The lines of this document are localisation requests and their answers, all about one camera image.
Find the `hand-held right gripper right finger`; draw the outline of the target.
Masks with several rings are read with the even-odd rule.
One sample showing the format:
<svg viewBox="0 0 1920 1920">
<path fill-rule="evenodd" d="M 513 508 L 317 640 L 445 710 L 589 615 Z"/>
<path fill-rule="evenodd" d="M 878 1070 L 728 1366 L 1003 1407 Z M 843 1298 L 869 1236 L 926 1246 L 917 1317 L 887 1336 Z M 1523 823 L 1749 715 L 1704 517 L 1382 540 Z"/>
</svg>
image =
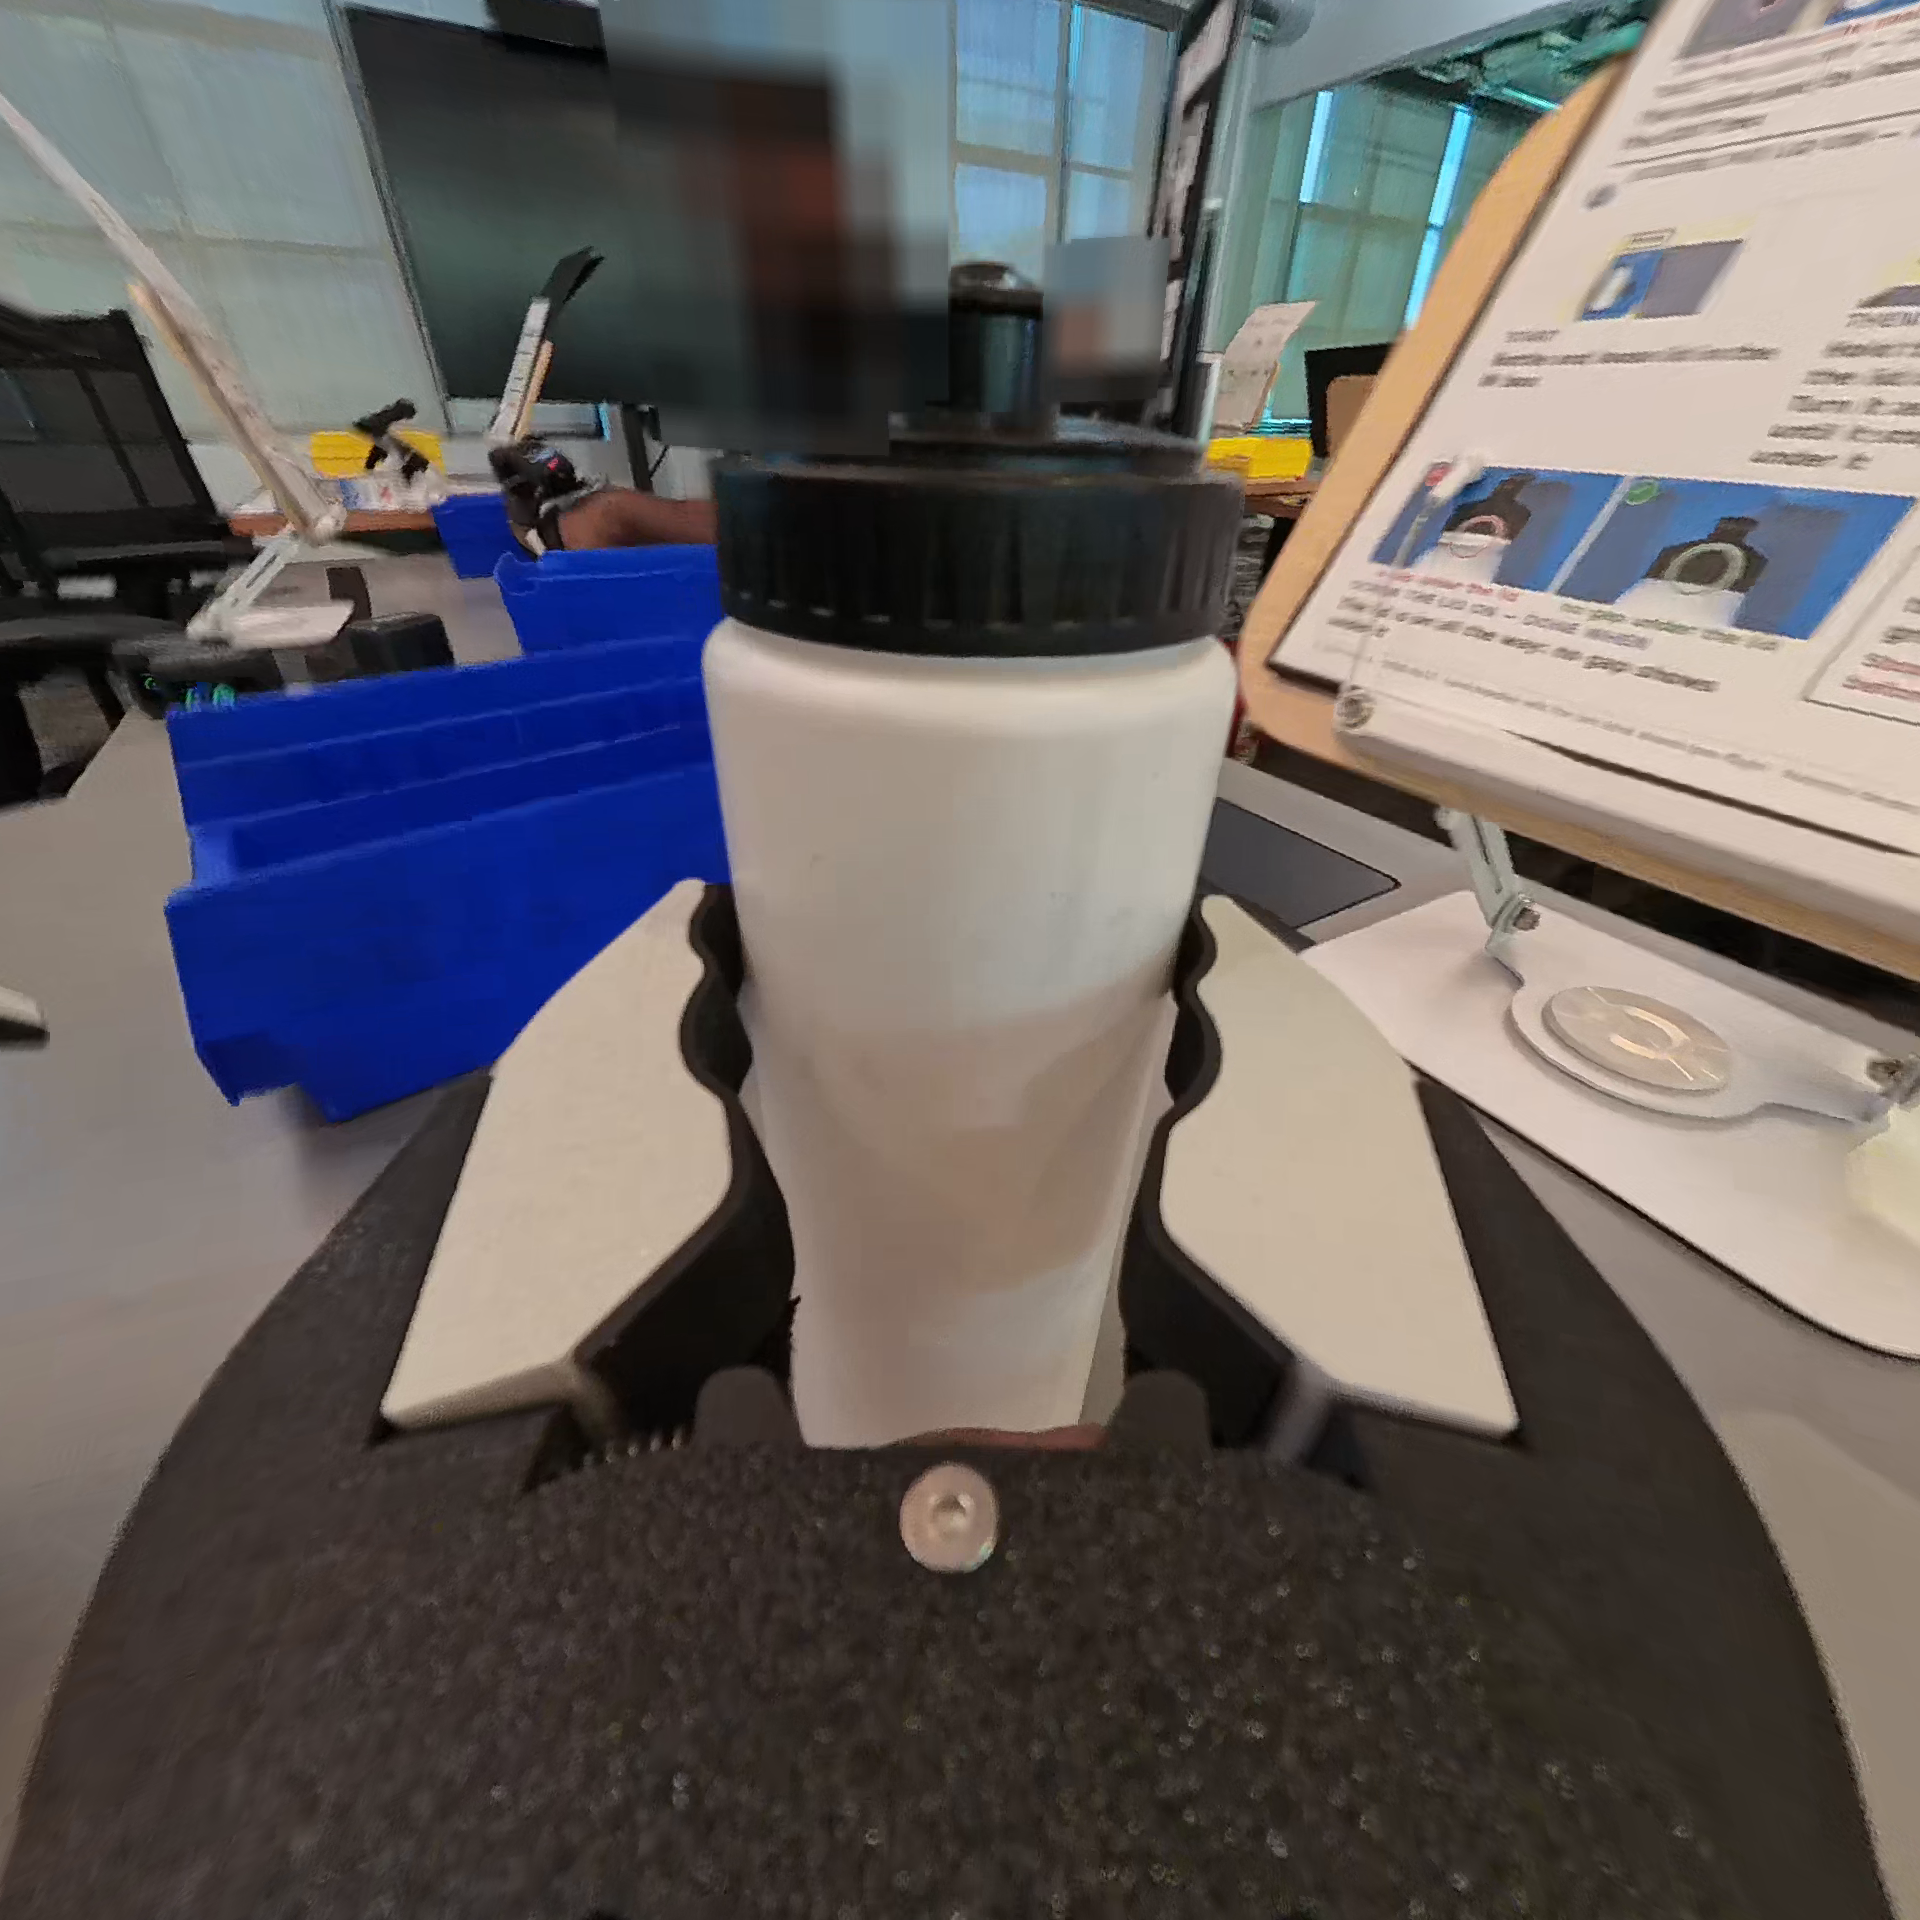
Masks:
<svg viewBox="0 0 1920 1920">
<path fill-rule="evenodd" d="M 1227 895 L 1194 901 L 1169 994 L 1119 1260 L 1126 1374 L 1186 1380 L 1215 1448 L 1304 1459 L 1349 1410 L 1515 1437 L 1415 1071 Z"/>
</svg>

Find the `white paper sign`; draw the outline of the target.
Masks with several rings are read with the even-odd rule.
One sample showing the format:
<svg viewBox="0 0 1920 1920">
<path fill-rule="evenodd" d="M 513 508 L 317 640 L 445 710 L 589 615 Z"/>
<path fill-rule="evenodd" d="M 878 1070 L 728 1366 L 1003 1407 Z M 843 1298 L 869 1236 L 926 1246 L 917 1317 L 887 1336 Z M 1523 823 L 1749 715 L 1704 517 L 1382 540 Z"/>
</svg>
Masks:
<svg viewBox="0 0 1920 1920">
<path fill-rule="evenodd" d="M 1280 378 L 1280 360 L 1317 301 L 1257 303 L 1215 359 L 1208 431 L 1214 439 L 1254 435 Z"/>
</svg>

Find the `black bottle lid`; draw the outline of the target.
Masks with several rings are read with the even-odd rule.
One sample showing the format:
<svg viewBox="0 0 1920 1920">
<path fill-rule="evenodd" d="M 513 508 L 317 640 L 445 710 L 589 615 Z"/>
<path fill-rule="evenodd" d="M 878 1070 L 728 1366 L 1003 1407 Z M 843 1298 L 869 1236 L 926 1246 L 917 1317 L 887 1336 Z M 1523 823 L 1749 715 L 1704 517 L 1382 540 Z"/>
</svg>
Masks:
<svg viewBox="0 0 1920 1920">
<path fill-rule="evenodd" d="M 1214 637 L 1240 485 L 1158 430 L 1063 416 L 1041 291 L 947 274 L 947 394 L 885 451 L 715 469 L 722 610 L 761 632 L 927 660 L 1082 660 Z"/>
</svg>

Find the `small tilted board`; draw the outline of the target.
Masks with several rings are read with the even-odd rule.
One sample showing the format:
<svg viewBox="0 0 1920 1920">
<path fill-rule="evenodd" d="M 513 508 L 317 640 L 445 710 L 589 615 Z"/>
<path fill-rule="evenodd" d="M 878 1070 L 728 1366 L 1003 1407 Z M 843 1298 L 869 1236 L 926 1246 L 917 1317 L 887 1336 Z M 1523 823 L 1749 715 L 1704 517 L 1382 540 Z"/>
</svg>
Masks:
<svg viewBox="0 0 1920 1920">
<path fill-rule="evenodd" d="M 542 291 L 528 301 L 506 384 L 485 435 L 488 451 L 506 447 L 530 436 L 535 410 L 544 396 L 546 373 L 553 363 L 555 325 L 602 262 L 606 255 L 592 246 L 561 255 Z"/>
</svg>

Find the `black battery charger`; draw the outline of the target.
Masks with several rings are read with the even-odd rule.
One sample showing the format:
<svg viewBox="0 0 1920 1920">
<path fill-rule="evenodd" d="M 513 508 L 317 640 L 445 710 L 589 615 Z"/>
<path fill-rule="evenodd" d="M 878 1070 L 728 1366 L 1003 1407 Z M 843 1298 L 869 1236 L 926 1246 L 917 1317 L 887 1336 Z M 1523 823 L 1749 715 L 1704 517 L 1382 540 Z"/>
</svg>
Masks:
<svg viewBox="0 0 1920 1920">
<path fill-rule="evenodd" d="M 248 653 L 183 631 L 145 631 L 111 645 L 111 671 L 128 701 L 147 715 L 230 701 L 254 684 L 255 667 Z"/>
</svg>

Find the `black monitor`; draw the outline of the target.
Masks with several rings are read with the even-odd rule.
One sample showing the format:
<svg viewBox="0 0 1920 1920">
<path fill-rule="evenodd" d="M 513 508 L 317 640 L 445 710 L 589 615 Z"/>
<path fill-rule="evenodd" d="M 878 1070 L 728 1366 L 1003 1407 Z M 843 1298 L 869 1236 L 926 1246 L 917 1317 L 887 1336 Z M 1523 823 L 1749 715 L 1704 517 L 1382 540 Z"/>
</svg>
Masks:
<svg viewBox="0 0 1920 1920">
<path fill-rule="evenodd" d="M 699 295 L 682 172 L 619 126 L 608 61 L 383 7 L 344 5 L 341 23 L 442 394 L 496 400 L 528 303 L 592 252 L 551 323 L 553 402 L 690 411 L 730 328 Z"/>
<path fill-rule="evenodd" d="M 1311 455 L 1330 462 L 1353 431 L 1397 340 L 1309 348 L 1303 351 Z"/>
</svg>

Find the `white plastic bottle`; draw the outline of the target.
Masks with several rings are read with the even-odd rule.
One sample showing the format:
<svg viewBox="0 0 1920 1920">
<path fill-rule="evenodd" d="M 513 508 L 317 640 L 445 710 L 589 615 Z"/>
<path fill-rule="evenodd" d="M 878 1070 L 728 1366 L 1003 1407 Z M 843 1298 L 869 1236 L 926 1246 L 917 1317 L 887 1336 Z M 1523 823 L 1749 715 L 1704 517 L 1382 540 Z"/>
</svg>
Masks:
<svg viewBox="0 0 1920 1920">
<path fill-rule="evenodd" d="M 1075 1420 L 1234 669 L 909 658 L 722 619 L 704 695 L 819 1448 Z"/>
</svg>

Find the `tilted instruction board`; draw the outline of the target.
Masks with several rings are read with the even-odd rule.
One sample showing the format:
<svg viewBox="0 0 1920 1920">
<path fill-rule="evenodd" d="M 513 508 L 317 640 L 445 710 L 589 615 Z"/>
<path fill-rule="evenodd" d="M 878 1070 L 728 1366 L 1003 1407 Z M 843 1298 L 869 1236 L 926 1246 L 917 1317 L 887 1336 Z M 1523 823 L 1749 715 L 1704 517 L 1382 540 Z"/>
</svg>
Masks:
<svg viewBox="0 0 1920 1920">
<path fill-rule="evenodd" d="M 225 340 L 194 303 L 179 278 L 121 213 L 10 100 L 2 100 L 2 118 L 23 154 L 86 213 L 109 250 L 123 261 L 128 292 L 136 311 L 190 373 L 205 404 L 224 422 L 227 439 L 242 451 L 254 475 L 279 508 L 280 530 L 187 619 L 184 635 L 239 652 L 295 648 L 338 637 L 343 624 L 352 618 L 343 604 L 326 607 L 261 606 L 265 592 L 287 564 L 319 557 L 344 538 L 346 508 L 338 491 L 326 488 L 280 443 Z"/>
</svg>

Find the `black mesh office chair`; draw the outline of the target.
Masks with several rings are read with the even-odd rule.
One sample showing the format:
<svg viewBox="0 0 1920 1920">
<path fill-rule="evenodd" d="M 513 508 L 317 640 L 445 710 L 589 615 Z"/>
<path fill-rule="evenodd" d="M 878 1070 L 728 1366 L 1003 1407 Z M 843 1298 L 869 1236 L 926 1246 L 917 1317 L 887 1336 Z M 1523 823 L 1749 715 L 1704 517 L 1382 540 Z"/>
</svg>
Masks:
<svg viewBox="0 0 1920 1920">
<path fill-rule="evenodd" d="M 176 628 L 197 575 L 251 560 L 203 482 L 123 308 L 2 307 L 2 802 L 41 798 L 21 691 L 78 675 L 123 717 L 114 647 Z"/>
</svg>

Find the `black box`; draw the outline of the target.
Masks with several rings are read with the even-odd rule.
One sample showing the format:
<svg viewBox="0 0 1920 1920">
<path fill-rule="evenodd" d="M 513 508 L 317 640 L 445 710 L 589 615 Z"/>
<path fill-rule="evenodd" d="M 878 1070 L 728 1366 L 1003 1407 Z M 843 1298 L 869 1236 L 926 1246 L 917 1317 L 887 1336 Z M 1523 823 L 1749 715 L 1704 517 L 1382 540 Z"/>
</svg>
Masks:
<svg viewBox="0 0 1920 1920">
<path fill-rule="evenodd" d="M 338 640 L 360 680 L 454 666 L 440 615 L 367 615 L 343 624 Z"/>
</svg>

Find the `blue plastic bin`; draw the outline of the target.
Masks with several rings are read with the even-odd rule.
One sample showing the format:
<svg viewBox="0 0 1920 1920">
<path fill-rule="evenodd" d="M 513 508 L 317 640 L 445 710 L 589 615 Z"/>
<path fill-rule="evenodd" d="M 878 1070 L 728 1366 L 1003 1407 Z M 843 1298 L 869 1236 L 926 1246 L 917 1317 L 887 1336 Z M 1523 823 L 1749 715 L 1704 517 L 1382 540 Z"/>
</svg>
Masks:
<svg viewBox="0 0 1920 1920">
<path fill-rule="evenodd" d="M 429 518 L 453 574 L 464 582 L 490 578 L 503 560 L 518 564 L 530 557 L 496 488 L 445 493 Z"/>
<path fill-rule="evenodd" d="M 702 645 L 722 618 L 712 544 L 646 544 L 503 555 L 503 607 L 528 655 L 613 643 Z"/>
<path fill-rule="evenodd" d="M 350 1119 L 490 1066 L 681 880 L 725 880 L 696 637 L 166 717 L 184 1024 L 230 1101 Z"/>
</svg>

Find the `wooden instruction board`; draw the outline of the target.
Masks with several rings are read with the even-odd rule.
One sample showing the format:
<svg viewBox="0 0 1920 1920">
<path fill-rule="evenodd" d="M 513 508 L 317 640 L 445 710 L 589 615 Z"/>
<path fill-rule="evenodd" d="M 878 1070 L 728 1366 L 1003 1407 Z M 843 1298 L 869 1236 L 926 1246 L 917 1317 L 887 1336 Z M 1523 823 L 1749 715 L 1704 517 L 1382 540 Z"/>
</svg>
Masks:
<svg viewBox="0 0 1920 1920">
<path fill-rule="evenodd" d="M 1271 735 L 1915 979 L 1915 5 L 1669 5 L 1485 187 L 1240 637 Z"/>
</svg>

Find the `black handheld device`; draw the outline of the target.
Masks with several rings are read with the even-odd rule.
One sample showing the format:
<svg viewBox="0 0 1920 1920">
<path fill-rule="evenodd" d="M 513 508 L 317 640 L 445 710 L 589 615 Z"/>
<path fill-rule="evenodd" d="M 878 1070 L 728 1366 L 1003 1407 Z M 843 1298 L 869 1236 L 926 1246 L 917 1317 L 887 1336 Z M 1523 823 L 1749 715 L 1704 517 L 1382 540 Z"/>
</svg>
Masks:
<svg viewBox="0 0 1920 1920">
<path fill-rule="evenodd" d="M 539 439 L 490 443 L 487 458 L 512 538 L 531 560 L 561 551 L 563 512 L 608 487 L 600 475 L 579 475 L 560 447 Z"/>
</svg>

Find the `printed instruction sheet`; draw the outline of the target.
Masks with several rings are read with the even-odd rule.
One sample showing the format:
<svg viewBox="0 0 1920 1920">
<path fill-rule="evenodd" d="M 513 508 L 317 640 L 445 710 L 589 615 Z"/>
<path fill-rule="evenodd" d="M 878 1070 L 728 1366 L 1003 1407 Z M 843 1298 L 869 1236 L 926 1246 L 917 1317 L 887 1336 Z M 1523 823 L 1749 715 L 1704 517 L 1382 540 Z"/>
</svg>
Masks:
<svg viewBox="0 0 1920 1920">
<path fill-rule="evenodd" d="M 1273 666 L 1915 852 L 1915 5 L 1666 5 Z"/>
</svg>

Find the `black marker banner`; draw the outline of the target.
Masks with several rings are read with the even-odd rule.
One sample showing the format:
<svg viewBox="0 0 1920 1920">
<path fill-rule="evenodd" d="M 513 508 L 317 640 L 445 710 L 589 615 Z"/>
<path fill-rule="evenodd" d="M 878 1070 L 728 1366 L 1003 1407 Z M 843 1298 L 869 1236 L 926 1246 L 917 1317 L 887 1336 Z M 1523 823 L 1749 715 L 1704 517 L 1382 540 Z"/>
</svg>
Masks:
<svg viewBox="0 0 1920 1920">
<path fill-rule="evenodd" d="M 1250 7 L 1245 3 L 1187 5 L 1173 46 L 1157 194 L 1146 238 L 1163 245 L 1158 379 L 1144 419 L 1186 439 L 1190 365 L 1198 354 L 1201 238 L 1215 134 L 1227 110 L 1231 63 Z"/>
</svg>

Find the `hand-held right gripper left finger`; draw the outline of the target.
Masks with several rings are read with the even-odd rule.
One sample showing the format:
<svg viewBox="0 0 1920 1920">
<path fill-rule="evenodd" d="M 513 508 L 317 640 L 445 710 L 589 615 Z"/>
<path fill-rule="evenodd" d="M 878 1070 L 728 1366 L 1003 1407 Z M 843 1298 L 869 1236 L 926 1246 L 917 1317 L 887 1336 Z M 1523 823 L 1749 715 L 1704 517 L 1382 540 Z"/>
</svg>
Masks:
<svg viewBox="0 0 1920 1920">
<path fill-rule="evenodd" d="M 785 1379 L 795 1255 L 741 1091 L 726 884 L 682 880 L 487 1080 L 379 1418 L 560 1407 L 598 1443 L 691 1423 L 712 1375 Z"/>
</svg>

